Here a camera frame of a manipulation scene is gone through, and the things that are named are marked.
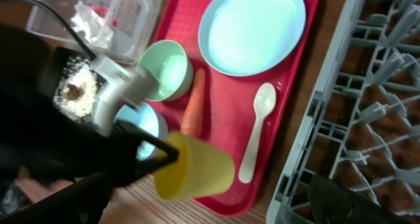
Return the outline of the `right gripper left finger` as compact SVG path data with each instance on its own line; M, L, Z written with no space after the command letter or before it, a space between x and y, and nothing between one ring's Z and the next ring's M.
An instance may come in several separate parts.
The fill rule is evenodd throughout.
M108 205L112 187L102 173L82 180L1 220L1 224L96 224Z

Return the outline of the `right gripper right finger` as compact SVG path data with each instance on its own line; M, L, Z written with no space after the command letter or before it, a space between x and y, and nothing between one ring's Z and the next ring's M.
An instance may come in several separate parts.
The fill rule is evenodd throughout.
M319 174L312 176L308 200L316 224L409 224L405 219Z

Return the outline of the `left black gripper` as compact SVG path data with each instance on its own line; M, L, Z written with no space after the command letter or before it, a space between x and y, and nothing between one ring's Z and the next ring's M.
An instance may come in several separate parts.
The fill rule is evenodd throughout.
M163 155L139 161L138 147L147 142ZM96 172L109 177L113 187L126 187L175 163L179 150L133 123L118 120L109 137L94 131L76 131L53 144L52 174L54 179L86 177Z

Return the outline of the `light blue bowl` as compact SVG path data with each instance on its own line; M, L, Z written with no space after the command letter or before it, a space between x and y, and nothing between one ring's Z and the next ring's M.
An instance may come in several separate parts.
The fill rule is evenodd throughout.
M114 121L123 120L136 125L139 129L164 140L168 135L168 125L164 117L149 104L142 102L136 109L125 105L116 114ZM137 150L137 160L143 161L156 155L156 147L146 141Z

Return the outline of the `yellow plastic cup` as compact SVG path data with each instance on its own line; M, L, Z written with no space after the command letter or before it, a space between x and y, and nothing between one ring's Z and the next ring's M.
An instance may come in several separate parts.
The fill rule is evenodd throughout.
M170 132L165 142L178 150L178 158L153 172L154 185L162 199L201 198L230 188L236 175L229 153L178 131Z

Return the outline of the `brown mushroom piece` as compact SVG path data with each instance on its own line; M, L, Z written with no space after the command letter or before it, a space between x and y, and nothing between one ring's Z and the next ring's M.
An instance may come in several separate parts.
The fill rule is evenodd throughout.
M85 88L85 82L83 82L80 85L68 83L61 91L61 94L68 101L76 101L78 98L82 97L85 94Z

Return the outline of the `green bowl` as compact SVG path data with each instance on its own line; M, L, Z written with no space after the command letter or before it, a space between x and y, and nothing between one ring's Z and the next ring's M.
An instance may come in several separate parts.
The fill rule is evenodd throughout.
M161 40L147 48L136 69L147 70L157 81L146 99L174 101L189 90L194 71L184 48L173 40Z

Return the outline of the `white rice grains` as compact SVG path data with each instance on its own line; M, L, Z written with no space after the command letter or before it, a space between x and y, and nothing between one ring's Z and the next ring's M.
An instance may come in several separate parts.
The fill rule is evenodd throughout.
M58 82L53 104L73 121L87 118L96 102L97 83L92 62L81 56L70 56Z

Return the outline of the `white napkin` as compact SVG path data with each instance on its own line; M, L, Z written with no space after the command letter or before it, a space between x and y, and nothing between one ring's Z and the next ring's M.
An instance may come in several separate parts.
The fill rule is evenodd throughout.
M93 47L110 49L114 31L106 20L82 1L78 1L74 9L75 14L70 18L73 30L81 34Z

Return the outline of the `red snack wrapper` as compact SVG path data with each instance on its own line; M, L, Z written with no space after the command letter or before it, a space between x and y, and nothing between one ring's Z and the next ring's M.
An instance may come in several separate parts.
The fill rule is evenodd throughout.
M91 3L91 4L88 4L88 6L92 8L92 10L94 10L95 13L97 13L99 16L103 18L107 15L109 11L108 6L106 6L104 3L100 3L97 5Z

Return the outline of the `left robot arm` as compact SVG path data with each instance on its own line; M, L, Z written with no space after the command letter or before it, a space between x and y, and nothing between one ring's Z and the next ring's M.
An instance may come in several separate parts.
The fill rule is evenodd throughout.
M123 187L175 162L178 152L127 122L109 137L61 114L37 86L49 46L1 25L1 178L56 181L99 173Z

